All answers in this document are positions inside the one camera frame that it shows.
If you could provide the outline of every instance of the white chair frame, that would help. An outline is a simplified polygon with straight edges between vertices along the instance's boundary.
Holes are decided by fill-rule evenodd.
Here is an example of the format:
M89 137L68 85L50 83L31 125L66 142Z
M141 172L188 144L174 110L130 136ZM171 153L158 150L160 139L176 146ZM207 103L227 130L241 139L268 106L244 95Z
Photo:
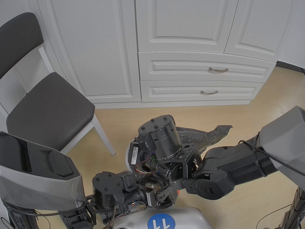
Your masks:
M42 60L45 63L49 73L54 72L53 67L48 59L47 54L44 51L43 46L40 45L38 47L38 50L40 52ZM16 74L17 78L19 79L21 85L24 87L24 82L16 70L15 70L15 74ZM1 103L0 103L0 113L2 113L5 118L7 118L7 116L9 115L9 113L3 108ZM101 127L101 124L99 123L95 114L94 114L92 120L67 144L66 147L63 148L61 153L66 154L67 152L69 152L78 143L78 141L81 140L92 128L95 128L96 132L98 133L98 135L104 142L104 144L107 147L107 149L109 150L109 152L112 155L115 155L116 151L114 150L112 144L110 143L108 137L106 136L106 134L105 134L103 128Z

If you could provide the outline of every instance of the chair backrest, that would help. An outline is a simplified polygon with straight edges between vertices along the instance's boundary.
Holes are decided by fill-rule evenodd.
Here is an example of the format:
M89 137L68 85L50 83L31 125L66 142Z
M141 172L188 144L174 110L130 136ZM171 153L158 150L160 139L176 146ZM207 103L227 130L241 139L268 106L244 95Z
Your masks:
M23 13L0 27L0 79L25 55L44 42L33 13Z

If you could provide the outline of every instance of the drawer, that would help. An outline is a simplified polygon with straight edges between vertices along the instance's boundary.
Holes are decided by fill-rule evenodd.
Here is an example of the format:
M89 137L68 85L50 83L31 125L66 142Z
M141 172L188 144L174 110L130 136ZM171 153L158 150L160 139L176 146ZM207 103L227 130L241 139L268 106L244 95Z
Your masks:
M141 81L142 102L249 100L263 83L205 80Z
M274 62L210 52L139 52L142 81L213 80L265 83Z

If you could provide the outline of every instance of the chair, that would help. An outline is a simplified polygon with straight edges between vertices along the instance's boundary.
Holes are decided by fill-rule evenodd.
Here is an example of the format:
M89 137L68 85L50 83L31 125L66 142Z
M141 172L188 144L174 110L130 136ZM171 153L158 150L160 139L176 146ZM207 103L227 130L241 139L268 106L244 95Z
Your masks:
M0 27L0 79L25 55L38 48L49 71L7 118L8 133L66 154L93 127L112 155L115 150L97 120L95 106L54 72L44 51L36 16L23 13Z

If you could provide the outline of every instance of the dark baseboard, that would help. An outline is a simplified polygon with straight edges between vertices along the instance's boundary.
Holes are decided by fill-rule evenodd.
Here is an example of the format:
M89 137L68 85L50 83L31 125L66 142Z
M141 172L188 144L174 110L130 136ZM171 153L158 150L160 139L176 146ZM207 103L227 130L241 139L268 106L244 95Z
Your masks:
M293 64L277 61L275 66L305 74L305 70L303 68L295 66Z

